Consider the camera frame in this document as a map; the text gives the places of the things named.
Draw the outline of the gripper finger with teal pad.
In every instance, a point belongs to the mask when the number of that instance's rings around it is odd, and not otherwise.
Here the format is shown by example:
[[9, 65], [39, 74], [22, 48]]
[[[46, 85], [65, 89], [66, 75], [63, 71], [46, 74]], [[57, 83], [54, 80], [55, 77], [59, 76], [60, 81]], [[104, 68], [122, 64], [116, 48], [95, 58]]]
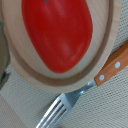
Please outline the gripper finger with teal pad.
[[10, 74], [6, 72], [10, 64], [10, 54], [7, 39], [4, 33], [4, 23], [0, 21], [0, 90], [7, 82]]

